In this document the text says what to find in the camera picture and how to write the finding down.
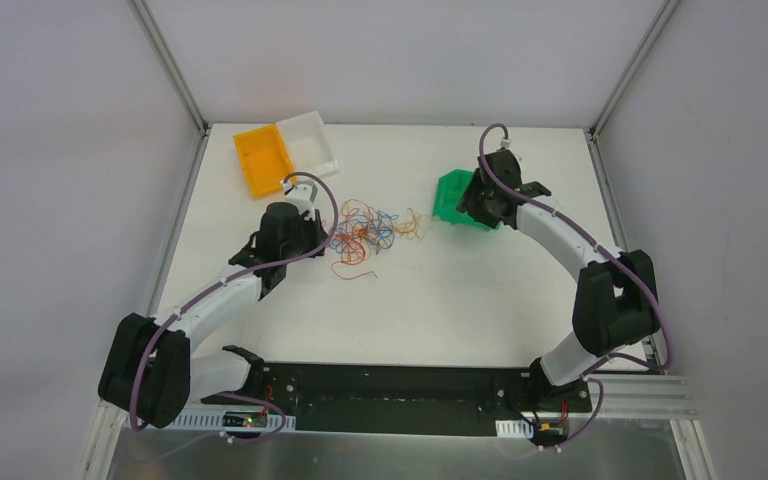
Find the white wall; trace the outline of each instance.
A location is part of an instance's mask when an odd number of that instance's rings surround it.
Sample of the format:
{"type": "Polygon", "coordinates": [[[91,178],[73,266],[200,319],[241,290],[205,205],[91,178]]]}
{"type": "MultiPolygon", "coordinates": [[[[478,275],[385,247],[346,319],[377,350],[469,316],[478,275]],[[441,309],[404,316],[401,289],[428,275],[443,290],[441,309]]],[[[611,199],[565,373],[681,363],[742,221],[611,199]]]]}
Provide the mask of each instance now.
{"type": "Polygon", "coordinates": [[[768,476],[768,2],[688,1],[601,142],[721,478],[768,476]]]}
{"type": "Polygon", "coordinates": [[[0,478],[74,475],[196,141],[125,0],[0,1],[0,478]]]}
{"type": "Polygon", "coordinates": [[[154,0],[205,118],[589,126],[663,0],[154,0]]]}

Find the green container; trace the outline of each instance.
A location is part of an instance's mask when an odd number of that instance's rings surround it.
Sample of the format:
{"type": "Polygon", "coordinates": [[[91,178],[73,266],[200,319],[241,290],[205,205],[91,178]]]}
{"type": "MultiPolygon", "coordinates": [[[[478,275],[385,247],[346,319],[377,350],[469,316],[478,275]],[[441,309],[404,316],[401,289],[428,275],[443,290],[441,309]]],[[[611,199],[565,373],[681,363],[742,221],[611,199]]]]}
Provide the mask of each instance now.
{"type": "Polygon", "coordinates": [[[492,230],[487,225],[476,222],[469,215],[456,210],[464,190],[469,185],[472,172],[452,170],[437,181],[437,197],[434,200],[432,215],[452,224],[472,225],[483,230],[492,230]]]}

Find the blue string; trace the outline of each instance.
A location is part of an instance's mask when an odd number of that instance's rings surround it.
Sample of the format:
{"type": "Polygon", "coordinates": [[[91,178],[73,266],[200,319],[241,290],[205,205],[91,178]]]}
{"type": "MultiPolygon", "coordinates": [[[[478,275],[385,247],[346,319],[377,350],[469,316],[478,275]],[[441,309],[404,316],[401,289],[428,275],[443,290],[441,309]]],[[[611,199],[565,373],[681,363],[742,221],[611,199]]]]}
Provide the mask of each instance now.
{"type": "Polygon", "coordinates": [[[396,231],[393,229],[393,224],[399,216],[390,215],[380,210],[374,212],[373,218],[370,218],[368,213],[363,212],[362,209],[344,217],[341,222],[337,223],[336,234],[328,246],[342,255],[348,248],[345,237],[351,237],[359,231],[360,238],[367,245],[373,247],[376,255],[381,250],[392,247],[396,241],[396,231]]]}

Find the white table surface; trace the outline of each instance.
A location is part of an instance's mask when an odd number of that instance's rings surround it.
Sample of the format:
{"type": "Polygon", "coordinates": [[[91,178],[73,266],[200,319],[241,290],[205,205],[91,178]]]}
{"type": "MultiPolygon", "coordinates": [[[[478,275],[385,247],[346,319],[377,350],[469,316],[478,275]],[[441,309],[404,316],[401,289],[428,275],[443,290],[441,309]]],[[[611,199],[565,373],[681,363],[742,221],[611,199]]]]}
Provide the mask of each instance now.
{"type": "MultiPolygon", "coordinates": [[[[269,203],[254,199],[232,137],[259,125],[216,124],[198,172],[160,308],[201,287],[258,229],[269,203]]],[[[477,166],[479,127],[327,125],[341,164],[325,177],[338,202],[390,214],[430,214],[437,179],[477,166]]],[[[539,180],[597,239],[608,217],[581,130],[511,129],[523,181],[539,180]]],[[[488,150],[500,135],[488,138],[488,150]]],[[[331,225],[327,196],[317,207],[331,225]]],[[[485,232],[435,220],[421,240],[397,239],[344,281],[338,255],[303,260],[258,304],[241,311],[198,353],[234,344],[268,361],[390,365],[527,366],[571,331],[575,283],[536,242],[510,228],[485,232]]],[[[643,358],[640,345],[627,353],[643,358]]],[[[614,369],[634,369],[616,362],[614,369]]]]}

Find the orange string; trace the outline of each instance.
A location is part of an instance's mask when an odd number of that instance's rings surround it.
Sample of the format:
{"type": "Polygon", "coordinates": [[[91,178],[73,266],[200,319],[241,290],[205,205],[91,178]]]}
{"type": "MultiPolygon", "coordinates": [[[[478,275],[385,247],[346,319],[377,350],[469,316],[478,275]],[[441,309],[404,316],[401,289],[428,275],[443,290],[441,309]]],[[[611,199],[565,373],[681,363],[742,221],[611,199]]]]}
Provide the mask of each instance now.
{"type": "Polygon", "coordinates": [[[331,242],[331,248],[340,254],[340,260],[331,264],[334,275],[343,280],[354,280],[366,275],[378,278],[374,270],[355,275],[344,276],[337,271],[337,265],[358,266],[372,257],[373,249],[378,254],[382,249],[388,249],[393,245],[395,236],[399,238],[421,239],[431,228],[432,224],[422,228],[421,215],[409,208],[410,219],[395,223],[398,216],[376,210],[365,202],[357,199],[349,199],[340,205],[340,214],[343,220],[338,223],[337,232],[331,242]]]}

